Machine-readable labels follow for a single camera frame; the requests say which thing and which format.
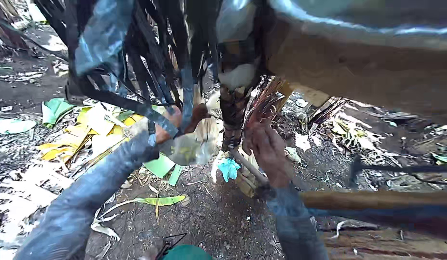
hand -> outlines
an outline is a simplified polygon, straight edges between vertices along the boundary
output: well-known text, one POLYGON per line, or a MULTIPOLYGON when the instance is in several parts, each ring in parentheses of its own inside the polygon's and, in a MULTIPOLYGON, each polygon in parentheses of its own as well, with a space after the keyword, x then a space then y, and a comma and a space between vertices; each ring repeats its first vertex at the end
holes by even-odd
MULTIPOLYGON (((169 112, 166 111, 163 116, 167 118, 171 123, 173 123, 174 126, 179 127, 182 123, 182 112, 178 107, 174 105, 172 106, 172 108, 174 111, 173 115, 169 114, 169 112)), ((156 143, 163 143, 170 138, 170 134, 158 124, 156 124, 156 143)))
POLYGON ((288 186, 294 174, 291 162, 284 156, 284 141, 269 124, 256 123, 244 131, 243 150, 254 152, 258 165, 265 171, 270 185, 288 186))
MULTIPOLYGON (((172 106, 174 114, 171 115, 169 112, 164 113, 164 117, 167 118, 174 126, 179 127, 182 123, 182 113, 180 109, 176 106, 172 106)), ((192 133, 196 129, 197 124, 204 118, 210 117, 207 111, 206 104, 201 103, 193 107, 192 121, 186 127, 185 133, 192 133)), ((163 143, 170 139, 170 134, 165 131, 162 127, 156 124, 156 143, 163 143)))

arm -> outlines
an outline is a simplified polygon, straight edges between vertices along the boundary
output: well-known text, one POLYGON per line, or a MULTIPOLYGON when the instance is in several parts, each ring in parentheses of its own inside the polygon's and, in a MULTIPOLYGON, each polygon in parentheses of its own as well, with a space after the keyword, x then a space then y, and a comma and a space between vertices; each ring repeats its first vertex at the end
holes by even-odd
POLYGON ((243 144, 244 151, 254 152, 273 188, 274 198, 267 205, 276 216, 278 238, 286 259, 327 260, 323 241, 310 221, 311 215, 291 184, 294 171, 284 157, 283 139, 263 124, 246 131, 245 138, 248 142, 243 144))
MULTIPOLYGON (((165 116, 174 125, 181 122, 176 107, 174 115, 165 116)), ((137 134, 77 179, 47 208, 42 222, 32 230, 14 259, 83 259, 96 210, 142 163, 159 157, 158 148, 148 144, 149 137, 152 136, 148 136, 147 130, 137 134)), ((157 125, 155 137, 156 143, 170 138, 157 125)))

wooden handle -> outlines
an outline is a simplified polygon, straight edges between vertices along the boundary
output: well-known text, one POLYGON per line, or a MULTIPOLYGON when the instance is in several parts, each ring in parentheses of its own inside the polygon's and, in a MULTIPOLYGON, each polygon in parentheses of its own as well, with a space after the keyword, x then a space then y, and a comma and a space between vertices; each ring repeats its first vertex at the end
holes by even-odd
POLYGON ((447 205, 447 192, 301 192, 308 208, 323 210, 389 209, 413 205, 447 205))

denim sleeve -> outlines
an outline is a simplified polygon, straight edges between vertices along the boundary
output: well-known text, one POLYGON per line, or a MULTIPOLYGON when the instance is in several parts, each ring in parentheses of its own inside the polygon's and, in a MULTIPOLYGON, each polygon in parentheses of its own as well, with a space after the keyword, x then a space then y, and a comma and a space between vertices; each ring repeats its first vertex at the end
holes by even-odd
POLYGON ((159 157, 148 132, 136 135, 66 189, 19 248, 15 260, 84 259, 90 225, 99 209, 143 162, 159 157))
POLYGON ((323 241, 294 186, 273 190, 276 197, 267 201, 267 205, 276 216, 278 238, 286 259, 327 260, 323 241))

person's right hand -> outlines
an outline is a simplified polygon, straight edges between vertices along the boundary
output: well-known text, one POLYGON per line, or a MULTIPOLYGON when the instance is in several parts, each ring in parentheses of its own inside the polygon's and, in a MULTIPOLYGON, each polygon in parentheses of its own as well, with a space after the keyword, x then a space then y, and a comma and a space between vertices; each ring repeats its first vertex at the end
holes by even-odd
POLYGON ((288 186, 294 174, 291 162, 284 156, 284 141, 269 124, 256 123, 244 131, 243 150, 254 152, 258 165, 275 188, 288 186))

